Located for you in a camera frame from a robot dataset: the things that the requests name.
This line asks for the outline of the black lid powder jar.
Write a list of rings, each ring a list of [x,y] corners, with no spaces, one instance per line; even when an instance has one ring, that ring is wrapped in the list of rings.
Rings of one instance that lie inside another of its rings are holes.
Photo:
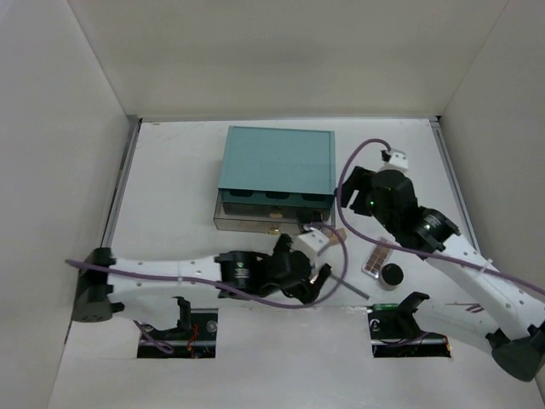
[[[395,263],[384,265],[379,274],[379,282],[386,291],[392,291],[404,280],[403,269]]]

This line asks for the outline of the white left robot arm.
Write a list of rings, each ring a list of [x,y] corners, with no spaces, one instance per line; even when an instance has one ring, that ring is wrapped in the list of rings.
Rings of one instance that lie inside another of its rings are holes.
[[[228,251],[187,261],[137,261],[93,249],[78,270],[72,319],[110,320],[119,314],[163,330],[179,340],[191,330],[190,311],[215,308],[222,300],[252,301],[280,308],[271,297],[294,300],[293,309],[317,302],[331,274],[324,261],[330,240],[319,231],[282,234],[272,254]]]

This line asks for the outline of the brown eyeshadow palette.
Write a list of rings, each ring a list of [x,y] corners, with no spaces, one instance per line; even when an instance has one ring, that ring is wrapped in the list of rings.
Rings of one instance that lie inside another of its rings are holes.
[[[372,279],[379,279],[382,268],[393,252],[391,248],[385,246],[385,244],[392,245],[393,242],[385,238],[379,238],[379,242],[379,245],[374,245],[361,268],[361,271]]]

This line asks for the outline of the clear acrylic drawer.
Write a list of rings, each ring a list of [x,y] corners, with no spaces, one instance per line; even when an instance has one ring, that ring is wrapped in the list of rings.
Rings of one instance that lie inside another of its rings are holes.
[[[218,230],[268,233],[298,234],[308,224],[326,223],[336,225],[336,210],[312,207],[293,207],[269,204],[236,204],[225,202],[218,194],[214,224]]]

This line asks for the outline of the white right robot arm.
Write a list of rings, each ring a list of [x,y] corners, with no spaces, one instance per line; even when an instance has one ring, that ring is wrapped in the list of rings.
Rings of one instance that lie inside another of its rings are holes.
[[[395,315],[401,335],[432,329],[489,353],[520,381],[536,377],[544,366],[544,302],[533,296],[535,288],[501,273],[447,216],[419,205],[412,181],[401,170],[357,166],[343,171],[336,198],[339,209],[375,218],[398,243],[398,251],[419,256],[484,310],[477,316],[422,296],[414,308]]]

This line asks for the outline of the beige foundation bottle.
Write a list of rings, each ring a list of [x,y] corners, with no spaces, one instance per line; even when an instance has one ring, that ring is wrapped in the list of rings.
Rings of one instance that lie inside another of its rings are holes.
[[[327,248],[344,244],[347,239],[347,233],[344,228],[328,230],[324,233],[324,235],[328,239],[326,245]]]

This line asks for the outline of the houndstooth eyeliner pen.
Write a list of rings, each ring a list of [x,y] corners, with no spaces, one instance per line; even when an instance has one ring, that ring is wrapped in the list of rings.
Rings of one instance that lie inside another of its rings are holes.
[[[336,283],[344,286],[345,288],[347,288],[348,290],[350,290],[352,293],[362,297],[363,299],[365,300],[369,300],[370,299],[370,296],[365,293],[364,291],[358,289],[357,287],[355,287],[354,285],[346,282],[344,279],[341,279],[340,277],[337,277],[336,275],[332,274],[330,276]]]

